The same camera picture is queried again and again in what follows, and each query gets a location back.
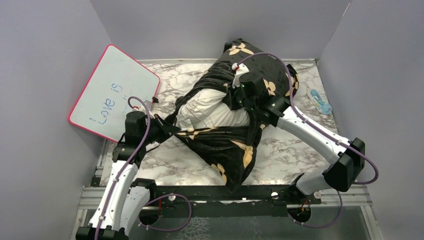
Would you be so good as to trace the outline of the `white pillow insert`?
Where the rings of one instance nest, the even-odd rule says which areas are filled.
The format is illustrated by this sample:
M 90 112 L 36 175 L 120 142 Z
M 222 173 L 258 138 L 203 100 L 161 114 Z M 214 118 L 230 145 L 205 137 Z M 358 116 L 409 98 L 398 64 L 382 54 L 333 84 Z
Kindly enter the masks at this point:
M 212 127 L 245 127 L 250 124 L 243 108 L 231 110 L 224 102 L 224 92 L 202 89 L 183 104 L 176 115 L 176 126 L 182 130 Z

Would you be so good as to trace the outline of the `black floral pillowcase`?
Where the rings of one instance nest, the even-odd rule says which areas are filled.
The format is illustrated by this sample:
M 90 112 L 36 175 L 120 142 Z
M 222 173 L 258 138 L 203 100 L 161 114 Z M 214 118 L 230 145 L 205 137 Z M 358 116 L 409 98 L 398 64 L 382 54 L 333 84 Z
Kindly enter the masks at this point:
M 180 107 L 203 89 L 223 92 L 222 102 L 232 110 L 232 88 L 235 71 L 234 63 L 243 62 L 250 72 L 264 75 L 264 83 L 269 95 L 289 99 L 299 89 L 296 70 L 290 65 L 283 66 L 276 58 L 264 55 L 262 50 L 251 43 L 237 38 L 224 45 L 222 55 L 207 69 L 192 89 L 175 102 L 175 110 L 165 118 L 176 126 Z M 257 148 L 267 125 L 259 122 L 248 113 L 248 126 L 221 126 L 180 131 L 176 137 L 190 150 L 200 156 L 208 165 L 219 172 L 225 187 L 235 192 L 255 166 Z

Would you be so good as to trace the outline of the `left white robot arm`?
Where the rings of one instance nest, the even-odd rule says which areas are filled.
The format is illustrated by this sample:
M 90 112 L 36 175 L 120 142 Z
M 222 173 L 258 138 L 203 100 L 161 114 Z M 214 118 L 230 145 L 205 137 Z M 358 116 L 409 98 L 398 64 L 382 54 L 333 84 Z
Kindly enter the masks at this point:
M 112 151 L 112 169 L 100 203 L 88 225 L 77 229 L 77 240 L 127 240 L 142 208 L 157 200 L 155 181 L 135 176 L 147 146 L 165 142 L 180 128 L 136 110 L 126 115 L 124 129 Z

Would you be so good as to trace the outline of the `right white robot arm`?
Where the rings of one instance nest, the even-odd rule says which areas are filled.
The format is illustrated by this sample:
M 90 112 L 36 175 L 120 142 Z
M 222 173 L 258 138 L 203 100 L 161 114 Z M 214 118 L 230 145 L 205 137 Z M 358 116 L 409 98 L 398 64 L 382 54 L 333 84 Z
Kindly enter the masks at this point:
M 255 72 L 237 67 L 232 82 L 235 102 L 261 124 L 285 130 L 304 141 L 329 163 L 327 169 L 299 175 L 288 188 L 289 199 L 300 204 L 314 192 L 335 189 L 347 192 L 365 166 L 365 143 L 335 134 L 307 118 L 290 101 L 269 95 L 263 78 Z

